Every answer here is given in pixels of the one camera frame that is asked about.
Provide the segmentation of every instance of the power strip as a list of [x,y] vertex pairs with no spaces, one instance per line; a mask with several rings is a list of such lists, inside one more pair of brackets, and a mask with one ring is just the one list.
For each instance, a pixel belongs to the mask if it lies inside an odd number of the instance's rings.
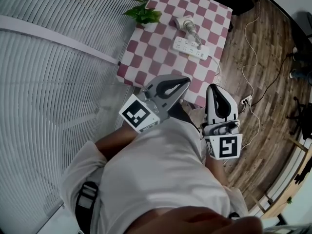
[[209,47],[202,45],[201,49],[197,49],[198,44],[194,41],[189,41],[182,37],[176,37],[173,49],[178,50],[187,55],[206,60],[209,55]]

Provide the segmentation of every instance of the pink checkered tablecloth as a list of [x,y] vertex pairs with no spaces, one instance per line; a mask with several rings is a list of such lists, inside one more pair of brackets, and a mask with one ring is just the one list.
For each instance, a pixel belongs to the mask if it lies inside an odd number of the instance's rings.
[[194,41],[193,36],[178,30],[174,19],[191,15],[202,44],[220,61],[228,33],[232,9],[213,0],[151,0],[149,8],[162,12],[160,23],[137,25],[117,72],[123,83],[142,87],[158,75],[180,74],[191,79],[184,99],[205,107],[206,89],[214,80],[217,64],[183,54],[172,48],[179,36]]

